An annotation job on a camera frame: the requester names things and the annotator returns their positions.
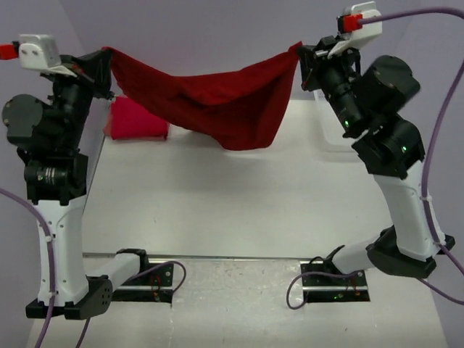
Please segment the dark red t shirt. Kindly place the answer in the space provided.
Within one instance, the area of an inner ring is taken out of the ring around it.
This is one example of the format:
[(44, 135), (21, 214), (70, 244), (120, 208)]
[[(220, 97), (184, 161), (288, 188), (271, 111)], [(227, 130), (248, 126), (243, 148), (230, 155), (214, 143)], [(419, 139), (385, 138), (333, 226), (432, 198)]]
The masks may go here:
[(237, 71), (194, 76), (169, 75), (111, 49), (111, 68), (122, 96), (169, 125), (210, 136), (227, 150), (264, 149), (286, 113), (300, 46)]

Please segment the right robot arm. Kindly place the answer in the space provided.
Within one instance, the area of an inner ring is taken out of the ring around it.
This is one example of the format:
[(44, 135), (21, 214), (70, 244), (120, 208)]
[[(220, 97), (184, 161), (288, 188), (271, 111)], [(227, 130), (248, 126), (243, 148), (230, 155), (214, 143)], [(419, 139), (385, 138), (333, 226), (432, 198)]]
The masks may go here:
[(339, 39), (325, 37), (297, 49), (302, 88), (322, 91), (344, 137), (373, 176), (386, 200), (392, 225), (370, 241), (340, 246), (324, 260), (324, 278), (339, 285), (350, 273), (375, 268), (391, 276), (425, 279), (436, 256), (455, 240), (438, 230), (421, 180), (426, 152), (418, 128), (399, 111), (419, 92), (409, 65), (382, 55), (366, 71), (360, 51), (334, 51)]

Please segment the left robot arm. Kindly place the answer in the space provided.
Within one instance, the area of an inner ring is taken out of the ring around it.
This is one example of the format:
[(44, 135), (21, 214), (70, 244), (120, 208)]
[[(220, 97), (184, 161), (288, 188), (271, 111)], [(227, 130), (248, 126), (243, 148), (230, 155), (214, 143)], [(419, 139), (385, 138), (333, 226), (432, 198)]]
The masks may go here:
[(1, 112), (7, 140), (25, 165), (26, 206), (38, 222), (41, 285), (25, 309), (29, 318), (88, 320), (108, 310), (125, 282), (141, 285), (151, 275), (142, 249), (122, 249), (92, 273), (83, 265), (88, 157), (79, 145), (92, 101), (112, 97), (111, 60), (111, 51), (101, 49), (40, 64), (52, 83), (48, 101), (20, 94)]

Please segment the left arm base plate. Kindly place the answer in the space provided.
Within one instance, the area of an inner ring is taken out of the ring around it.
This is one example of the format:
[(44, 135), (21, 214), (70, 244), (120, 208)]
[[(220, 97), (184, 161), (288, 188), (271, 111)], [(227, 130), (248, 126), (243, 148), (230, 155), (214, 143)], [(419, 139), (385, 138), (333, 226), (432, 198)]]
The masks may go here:
[(148, 275), (127, 280), (112, 295), (113, 302), (167, 303), (173, 300), (174, 265), (169, 264)]

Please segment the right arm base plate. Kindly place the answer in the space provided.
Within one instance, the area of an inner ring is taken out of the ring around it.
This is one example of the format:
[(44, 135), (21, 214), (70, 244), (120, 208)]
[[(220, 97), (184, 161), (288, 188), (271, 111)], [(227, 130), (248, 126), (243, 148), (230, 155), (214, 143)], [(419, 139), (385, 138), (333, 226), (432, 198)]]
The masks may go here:
[[(332, 265), (322, 259), (300, 263), (301, 273), (319, 272), (340, 275), (341, 273)], [(303, 286), (306, 287), (342, 287), (347, 289), (351, 286), (367, 286), (367, 278), (364, 271), (358, 271), (351, 278), (333, 278), (326, 275), (305, 275), (302, 279)]]

